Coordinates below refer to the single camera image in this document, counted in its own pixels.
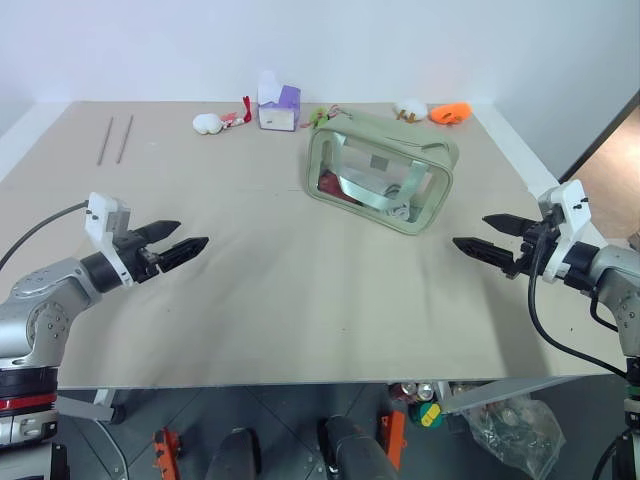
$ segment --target gray floor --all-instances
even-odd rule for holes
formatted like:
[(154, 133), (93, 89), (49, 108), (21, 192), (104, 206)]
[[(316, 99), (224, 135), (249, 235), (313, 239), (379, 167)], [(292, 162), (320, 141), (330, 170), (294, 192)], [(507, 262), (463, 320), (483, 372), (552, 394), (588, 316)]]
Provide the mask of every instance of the gray floor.
[[(65, 392), (88, 399), (90, 392)], [(623, 382), (613, 376), (583, 378), (538, 392), (554, 411), (567, 439), (549, 480), (590, 478), (611, 439), (624, 429)], [(324, 480), (316, 442), (316, 422), (348, 415), (374, 433), (376, 419), (388, 411), (386, 385), (337, 384), (121, 391), (117, 401), (126, 421), (109, 426), (124, 451), (132, 480), (159, 480), (153, 468), (151, 434), (164, 425), (178, 431), (185, 454), (179, 466), (185, 480), (203, 478), (208, 461), (234, 427), (252, 427), (259, 436), (261, 479)], [(454, 434), (447, 425), (405, 432), (402, 479), (519, 480), (527, 477), (480, 448), (469, 432)], [(71, 478), (119, 479), (116, 454), (90, 421), (62, 417), (58, 443), (69, 451)]]

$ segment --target wooden table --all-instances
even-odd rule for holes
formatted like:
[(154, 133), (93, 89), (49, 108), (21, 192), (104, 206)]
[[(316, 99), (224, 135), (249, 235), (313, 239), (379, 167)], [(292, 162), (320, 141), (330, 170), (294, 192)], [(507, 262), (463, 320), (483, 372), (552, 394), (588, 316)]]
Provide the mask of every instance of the wooden table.
[[(383, 104), (350, 107), (392, 115)], [(312, 108), (305, 105), (302, 118)], [(539, 161), (512, 132), (505, 133), (508, 124), (493, 107), (476, 111), (509, 158), (477, 118), (455, 127), (429, 126), (454, 139), (460, 159), (444, 208), (418, 236), (307, 195), (307, 130), (263, 131), (252, 122), (200, 136), (191, 128), (197, 113), (234, 109), (241, 105), (75, 103), (0, 183), (0, 251), (91, 191), (126, 201), (132, 227), (180, 220), (182, 227), (158, 250), (187, 236), (211, 237), (196, 260), (111, 292), (82, 314), (67, 343), (61, 386), (604, 373), (539, 338), (527, 313), (526, 276), (509, 281), (451, 242), (454, 236), (477, 236), (518, 251), (518, 239), (495, 232), (482, 217), (510, 212), (539, 218), (528, 190), (541, 193), (540, 182), (549, 180), (531, 173), (540, 171)], [(116, 165), (130, 114), (131, 133)], [(111, 139), (98, 167), (112, 115)], [(91, 251), (82, 215), (71, 215), (18, 251), (3, 271), (0, 291), (38, 267)], [(540, 282), (538, 299), (552, 336), (623, 365), (617, 337), (590, 320), (587, 298), (560, 283)]]

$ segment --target tissue box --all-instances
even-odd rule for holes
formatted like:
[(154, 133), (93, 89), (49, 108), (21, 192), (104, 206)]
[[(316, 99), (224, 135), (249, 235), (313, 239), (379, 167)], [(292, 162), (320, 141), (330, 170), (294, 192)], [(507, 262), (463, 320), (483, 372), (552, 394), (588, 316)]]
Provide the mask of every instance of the tissue box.
[(258, 106), (260, 128), (293, 132), (300, 117), (300, 89), (284, 85), (278, 103), (268, 102)]

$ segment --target white tissue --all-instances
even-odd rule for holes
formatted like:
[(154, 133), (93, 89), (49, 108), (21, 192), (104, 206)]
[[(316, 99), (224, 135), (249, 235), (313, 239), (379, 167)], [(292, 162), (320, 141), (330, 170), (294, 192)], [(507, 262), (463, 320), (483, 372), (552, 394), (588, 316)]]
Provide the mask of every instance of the white tissue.
[(215, 113), (201, 113), (193, 119), (193, 129), (202, 134), (216, 134), (222, 130), (222, 120)]
[(396, 115), (399, 115), (402, 110), (404, 110), (405, 118), (409, 118), (412, 113), (416, 120), (422, 120), (427, 117), (427, 106), (417, 98), (408, 98), (393, 104), (393, 111)]
[(269, 102), (278, 103), (280, 93), (282, 93), (282, 84), (276, 80), (276, 74), (271, 70), (262, 72), (258, 83), (258, 105)]

